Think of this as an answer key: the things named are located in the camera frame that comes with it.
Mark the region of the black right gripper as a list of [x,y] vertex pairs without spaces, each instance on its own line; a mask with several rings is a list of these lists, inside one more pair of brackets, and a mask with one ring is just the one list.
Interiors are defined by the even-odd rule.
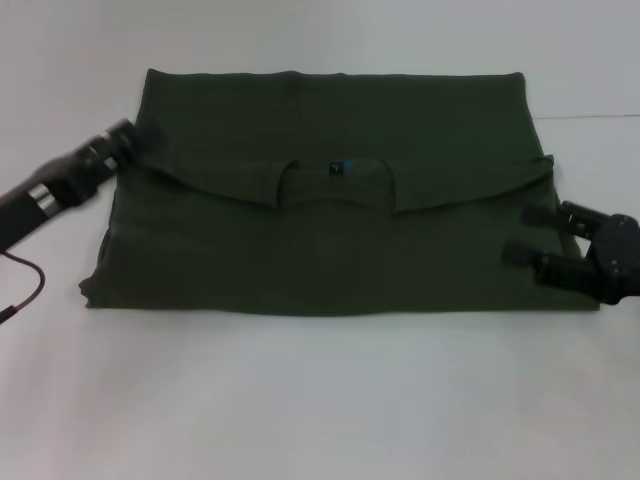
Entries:
[[502,250],[506,264],[531,268],[543,285],[585,288],[588,296],[608,305],[639,296],[639,222],[633,217],[607,215],[564,201],[555,209],[526,207],[521,222],[589,240],[587,262],[509,241]]

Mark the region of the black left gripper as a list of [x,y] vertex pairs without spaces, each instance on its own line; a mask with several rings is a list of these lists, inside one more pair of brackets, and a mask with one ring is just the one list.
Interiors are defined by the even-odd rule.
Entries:
[[154,123],[124,119],[108,128],[105,142],[89,142],[51,160],[1,196],[1,248],[8,250],[42,225],[93,198],[119,168],[127,168],[164,143]]

